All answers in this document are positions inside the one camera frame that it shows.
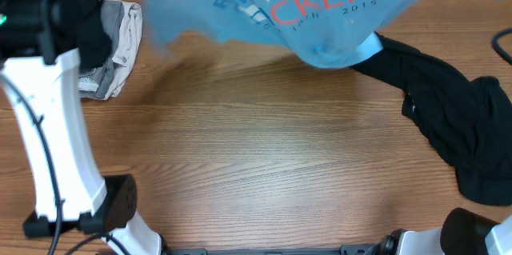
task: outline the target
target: black cable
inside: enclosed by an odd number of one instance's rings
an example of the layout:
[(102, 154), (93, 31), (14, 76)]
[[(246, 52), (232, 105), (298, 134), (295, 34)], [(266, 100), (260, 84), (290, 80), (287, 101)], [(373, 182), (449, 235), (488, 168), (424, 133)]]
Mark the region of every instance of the black cable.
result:
[(108, 233), (98, 233), (91, 237), (86, 238), (85, 240), (81, 241), (80, 243), (76, 244), (75, 247), (71, 248), (68, 252), (65, 253), (65, 255), (71, 255), (72, 253), (78, 251), (81, 247), (83, 247), (85, 244), (90, 243), (91, 241), (94, 241), (96, 239), (100, 238), (106, 238), (106, 241), (112, 241), (116, 246), (121, 250), (121, 252), (124, 255), (130, 255), (128, 250), (121, 244), (121, 242), (118, 241), (118, 239), (112, 237), (112, 235)]
[(493, 49), (494, 51), (496, 51), (496, 53), (501, 57), (503, 58), (503, 60), (505, 60), (506, 62), (509, 62), (509, 64), (512, 65), (512, 57), (510, 56), (510, 54), (508, 54), (500, 45), (499, 45), (499, 42), (498, 40), (501, 39), (503, 36), (505, 35), (508, 35), (508, 34), (512, 34), (512, 28), (509, 28), (509, 29), (506, 29), (506, 30), (503, 30), (503, 31), (500, 31), (498, 34), (496, 34), (494, 37), (493, 37), (493, 40), (491, 41), (491, 45), (493, 46)]
[(29, 114), (30, 119), (32, 120), (32, 123), (34, 123), (36, 129), (39, 133), (39, 138), (41, 139), (42, 148), (44, 149), (45, 155), (46, 155), (46, 163), (48, 164), (48, 170), (50, 172), (50, 180), (51, 185), (54, 190), (54, 197), (55, 197), (55, 208), (57, 210), (57, 217), (55, 219), (55, 232), (54, 232), (54, 239), (51, 242), (50, 248), (48, 249), (48, 255), (53, 255), (55, 253), (55, 250), (57, 248), (58, 239), (61, 236), (62, 231), (62, 204), (64, 203), (63, 200), (61, 200), (61, 195), (58, 191), (58, 184), (57, 184), (57, 175), (55, 174), (55, 166), (54, 162), (51, 158), (51, 152), (50, 148), (48, 147), (48, 141), (46, 140), (46, 136), (44, 132), (42, 131), (41, 123), (44, 119), (44, 116), (41, 116), (39, 119), (36, 116), (34, 110), (30, 106), (30, 103), (23, 97), (23, 94), (21, 91), (16, 87), (16, 85), (9, 80), (4, 74), (0, 73), (0, 80), (2, 80), (13, 92), (18, 96), (18, 100), (25, 106), (26, 112)]

